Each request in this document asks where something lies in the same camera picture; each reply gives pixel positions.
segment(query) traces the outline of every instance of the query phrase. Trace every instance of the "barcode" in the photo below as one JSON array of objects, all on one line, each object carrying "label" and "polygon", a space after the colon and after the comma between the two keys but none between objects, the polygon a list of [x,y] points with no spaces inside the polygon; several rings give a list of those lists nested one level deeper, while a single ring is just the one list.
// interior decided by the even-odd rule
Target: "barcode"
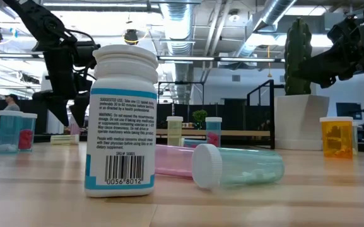
[{"label": "barcode", "polygon": [[134,180],[136,180],[135,183],[143,181],[144,158],[144,156],[134,155],[107,155],[105,181],[108,184],[134,183]]}]

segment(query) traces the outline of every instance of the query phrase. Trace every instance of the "person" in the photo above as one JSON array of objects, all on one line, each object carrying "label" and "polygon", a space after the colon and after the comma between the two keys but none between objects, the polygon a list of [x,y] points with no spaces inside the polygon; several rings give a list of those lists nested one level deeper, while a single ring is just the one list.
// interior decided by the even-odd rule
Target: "person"
[{"label": "person", "polygon": [[11,110],[11,111],[20,111],[20,107],[18,104],[18,96],[15,94],[9,94],[5,96],[5,101],[8,104],[8,106],[5,107],[4,110]]}]

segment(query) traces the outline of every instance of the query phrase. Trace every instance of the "blue label stripe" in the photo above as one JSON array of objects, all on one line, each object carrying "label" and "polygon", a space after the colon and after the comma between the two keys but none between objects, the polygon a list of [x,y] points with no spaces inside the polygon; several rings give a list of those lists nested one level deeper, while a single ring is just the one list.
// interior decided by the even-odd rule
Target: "blue label stripe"
[{"label": "blue label stripe", "polygon": [[91,173],[91,155],[87,154],[86,155],[86,170],[85,170],[85,175],[87,177],[89,177],[89,174]]},{"label": "blue label stripe", "polygon": [[85,188],[90,190],[124,190],[124,189],[148,189],[154,187],[155,175],[152,174],[150,182],[141,185],[96,185],[96,177],[85,177]]},{"label": "blue label stripe", "polygon": [[94,88],[91,90],[91,95],[124,95],[124,96],[136,96],[143,98],[153,98],[156,100],[156,93],[148,91],[133,91],[113,88]]}]

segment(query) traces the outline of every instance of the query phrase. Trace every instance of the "exposed ductwork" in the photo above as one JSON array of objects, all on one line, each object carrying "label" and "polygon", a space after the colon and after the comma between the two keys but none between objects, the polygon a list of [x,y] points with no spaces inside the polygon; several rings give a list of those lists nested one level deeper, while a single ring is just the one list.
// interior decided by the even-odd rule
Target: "exposed ductwork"
[{"label": "exposed ductwork", "polygon": [[296,0],[267,0],[264,9],[250,16],[247,24],[246,42],[235,53],[235,57],[249,57],[256,46],[250,44],[249,37],[254,31],[258,31],[267,26],[276,29],[277,22],[285,15],[285,13],[295,4]]},{"label": "exposed ductwork", "polygon": [[[192,44],[183,42],[192,36],[192,4],[160,4],[165,19],[165,35],[168,39],[180,40],[181,42],[169,42],[168,51],[170,55],[191,55]],[[176,81],[193,81],[192,64],[175,64]],[[180,103],[188,103],[191,92],[190,85],[175,85],[176,100]]]}]

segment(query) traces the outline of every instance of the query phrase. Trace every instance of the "bottle label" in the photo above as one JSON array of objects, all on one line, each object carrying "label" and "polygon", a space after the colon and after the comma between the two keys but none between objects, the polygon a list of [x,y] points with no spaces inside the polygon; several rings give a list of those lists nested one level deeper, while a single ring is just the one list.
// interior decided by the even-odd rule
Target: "bottle label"
[{"label": "bottle label", "polygon": [[85,188],[152,187],[155,143],[155,93],[92,89]]}]

